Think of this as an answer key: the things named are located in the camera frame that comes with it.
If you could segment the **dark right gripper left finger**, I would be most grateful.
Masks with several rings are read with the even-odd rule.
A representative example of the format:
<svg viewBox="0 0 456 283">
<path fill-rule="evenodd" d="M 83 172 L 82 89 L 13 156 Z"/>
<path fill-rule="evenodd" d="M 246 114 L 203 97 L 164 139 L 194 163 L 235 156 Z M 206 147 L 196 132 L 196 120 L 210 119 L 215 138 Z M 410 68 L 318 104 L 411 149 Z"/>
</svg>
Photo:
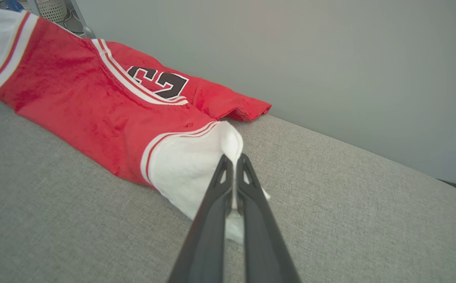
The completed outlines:
<svg viewBox="0 0 456 283">
<path fill-rule="evenodd" d="M 169 283 L 222 283 L 225 224 L 233 196 L 233 163 L 222 155 L 183 243 Z"/>
</svg>

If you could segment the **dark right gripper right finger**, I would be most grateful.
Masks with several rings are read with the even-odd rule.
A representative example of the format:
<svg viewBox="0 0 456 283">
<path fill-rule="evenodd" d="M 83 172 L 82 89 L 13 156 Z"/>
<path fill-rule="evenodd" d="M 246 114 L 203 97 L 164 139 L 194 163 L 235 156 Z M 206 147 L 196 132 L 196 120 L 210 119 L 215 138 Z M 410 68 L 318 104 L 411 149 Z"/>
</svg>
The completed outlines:
<svg viewBox="0 0 456 283">
<path fill-rule="evenodd" d="M 300 283 L 300 276 L 246 154 L 237 162 L 235 185 L 237 211 L 244 219 L 246 282 Z"/>
</svg>

